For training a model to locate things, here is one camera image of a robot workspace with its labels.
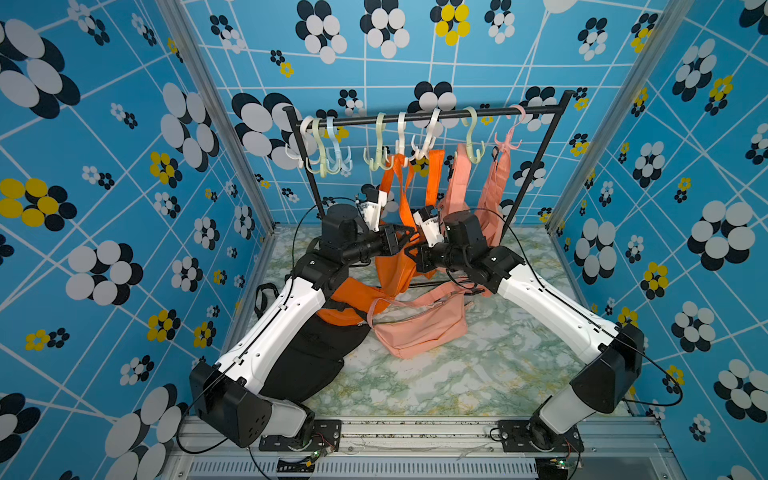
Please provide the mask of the pink bag large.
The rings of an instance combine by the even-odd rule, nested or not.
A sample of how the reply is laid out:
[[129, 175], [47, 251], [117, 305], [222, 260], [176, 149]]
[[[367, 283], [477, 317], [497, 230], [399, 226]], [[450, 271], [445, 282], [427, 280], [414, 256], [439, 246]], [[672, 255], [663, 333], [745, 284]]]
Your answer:
[[453, 162], [453, 175], [449, 180], [444, 198], [438, 204], [440, 220], [448, 215], [469, 209], [466, 203], [466, 193], [473, 163], [470, 161], [467, 147], [459, 144]]

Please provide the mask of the black bag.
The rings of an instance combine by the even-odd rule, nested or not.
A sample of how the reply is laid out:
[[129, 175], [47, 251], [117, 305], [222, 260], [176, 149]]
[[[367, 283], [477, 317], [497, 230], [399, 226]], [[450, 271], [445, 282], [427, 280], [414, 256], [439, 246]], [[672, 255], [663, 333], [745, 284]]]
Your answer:
[[278, 308], [277, 318], [267, 322], [249, 356], [253, 373], [247, 385], [259, 387], [259, 395], [294, 403], [307, 400], [335, 379], [344, 358], [370, 332], [368, 323], [338, 327], [317, 312], [290, 300], [287, 310]]

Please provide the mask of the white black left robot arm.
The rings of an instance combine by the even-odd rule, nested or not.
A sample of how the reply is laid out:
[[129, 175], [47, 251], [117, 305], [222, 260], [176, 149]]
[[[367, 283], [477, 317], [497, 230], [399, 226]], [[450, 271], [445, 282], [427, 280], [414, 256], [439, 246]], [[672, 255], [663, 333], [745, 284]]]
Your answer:
[[295, 262], [257, 324], [216, 363], [192, 369], [191, 409], [239, 448], [262, 435], [291, 438], [305, 432], [307, 409], [262, 395], [268, 375], [299, 330], [348, 279], [353, 264], [396, 255], [416, 232], [398, 224], [371, 229], [356, 206], [332, 206], [322, 219], [318, 247]]

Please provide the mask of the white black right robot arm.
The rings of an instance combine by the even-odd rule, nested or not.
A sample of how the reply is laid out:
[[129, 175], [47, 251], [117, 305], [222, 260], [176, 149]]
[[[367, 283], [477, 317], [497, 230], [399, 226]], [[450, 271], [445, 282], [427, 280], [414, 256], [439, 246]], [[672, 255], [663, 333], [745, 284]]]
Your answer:
[[649, 359], [638, 327], [616, 325], [566, 297], [536, 273], [523, 251], [490, 245], [479, 219], [468, 210], [440, 219], [422, 209], [413, 218], [423, 236], [417, 243], [418, 266], [465, 273], [468, 284], [531, 314], [582, 362], [568, 385], [532, 414], [527, 430], [535, 449], [554, 450], [581, 421], [628, 401]]

